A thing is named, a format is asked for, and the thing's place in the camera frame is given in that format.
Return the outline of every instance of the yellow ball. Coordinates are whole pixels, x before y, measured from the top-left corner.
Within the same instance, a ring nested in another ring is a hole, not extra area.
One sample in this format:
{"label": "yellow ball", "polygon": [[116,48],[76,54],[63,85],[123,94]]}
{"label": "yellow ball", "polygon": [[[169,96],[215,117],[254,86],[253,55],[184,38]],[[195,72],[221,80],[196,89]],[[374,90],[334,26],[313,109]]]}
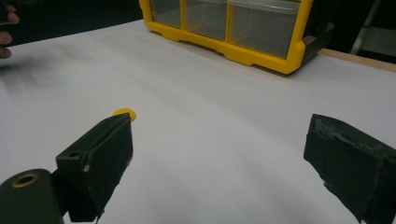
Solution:
{"label": "yellow ball", "polygon": [[129,116],[131,116],[131,122],[134,121],[134,119],[136,119],[136,113],[130,108],[118,109],[113,113],[113,116],[125,114],[125,113],[129,113]]}

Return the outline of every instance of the yellow plastic frame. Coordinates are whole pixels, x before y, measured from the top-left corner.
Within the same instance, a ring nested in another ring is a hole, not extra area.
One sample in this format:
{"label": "yellow plastic frame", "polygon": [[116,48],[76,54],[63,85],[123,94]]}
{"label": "yellow plastic frame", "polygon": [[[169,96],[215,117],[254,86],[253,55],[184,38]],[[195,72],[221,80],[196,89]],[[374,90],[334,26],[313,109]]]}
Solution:
{"label": "yellow plastic frame", "polygon": [[271,54],[258,52],[252,49],[245,49],[229,42],[231,12],[233,6],[228,4],[226,36],[225,41],[220,41],[203,35],[197,35],[187,31],[186,28],[186,10],[185,0],[180,0],[180,18],[181,29],[163,25],[153,21],[151,15],[151,7],[149,0],[139,0],[140,7],[143,11],[143,18],[146,26],[154,32],[160,33],[163,37],[174,41],[187,41],[206,48],[213,49],[222,53],[227,59],[251,66],[257,64],[259,66],[275,70],[282,74],[288,75],[297,70],[303,61],[305,44],[303,42],[303,34],[306,22],[308,20],[309,11],[312,7],[313,0],[301,0],[297,19],[294,25],[293,34],[291,36],[290,47],[286,59],[276,57]]}

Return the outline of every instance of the white table surface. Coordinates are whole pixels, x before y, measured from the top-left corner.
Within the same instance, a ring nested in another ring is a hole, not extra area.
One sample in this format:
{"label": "white table surface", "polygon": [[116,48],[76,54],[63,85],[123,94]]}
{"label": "white table surface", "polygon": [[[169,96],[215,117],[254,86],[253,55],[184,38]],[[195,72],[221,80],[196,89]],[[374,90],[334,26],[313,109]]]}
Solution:
{"label": "white table surface", "polygon": [[357,223],[303,159],[312,114],[396,147],[396,74],[384,70],[319,55],[281,77],[142,21],[11,50],[0,61],[1,182],[54,171],[97,122],[136,112],[134,158],[100,223]]}

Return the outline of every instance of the yellow storage organizer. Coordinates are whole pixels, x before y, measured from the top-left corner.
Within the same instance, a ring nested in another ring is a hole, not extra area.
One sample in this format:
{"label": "yellow storage organizer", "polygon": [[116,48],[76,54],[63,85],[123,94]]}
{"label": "yellow storage organizer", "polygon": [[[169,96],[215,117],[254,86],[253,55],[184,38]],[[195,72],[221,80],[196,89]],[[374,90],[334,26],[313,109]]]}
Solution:
{"label": "yellow storage organizer", "polygon": [[336,0],[139,1],[151,31],[287,75],[330,40]]}

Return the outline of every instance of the yellow object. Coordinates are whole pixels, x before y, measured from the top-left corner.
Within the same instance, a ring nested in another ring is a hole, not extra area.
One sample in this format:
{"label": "yellow object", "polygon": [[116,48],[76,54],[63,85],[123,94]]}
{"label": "yellow object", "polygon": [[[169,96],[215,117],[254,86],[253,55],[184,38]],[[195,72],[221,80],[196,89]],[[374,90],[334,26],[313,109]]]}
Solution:
{"label": "yellow object", "polygon": [[118,109],[113,113],[113,116],[125,114],[125,113],[129,113],[129,115],[131,116],[131,122],[133,122],[136,119],[136,113],[132,109],[129,109],[129,108]]}
{"label": "yellow object", "polygon": [[[151,31],[174,41],[187,41],[214,49],[238,63],[257,64],[285,75],[297,70],[321,49],[316,44],[312,48],[315,52],[305,55],[306,43],[303,35],[313,2],[139,0],[145,24]],[[205,22],[215,23],[215,28],[209,27],[205,30]],[[270,40],[261,49],[262,43],[259,42],[268,38],[268,35]],[[308,39],[312,43],[312,40],[318,38],[310,36]]]}

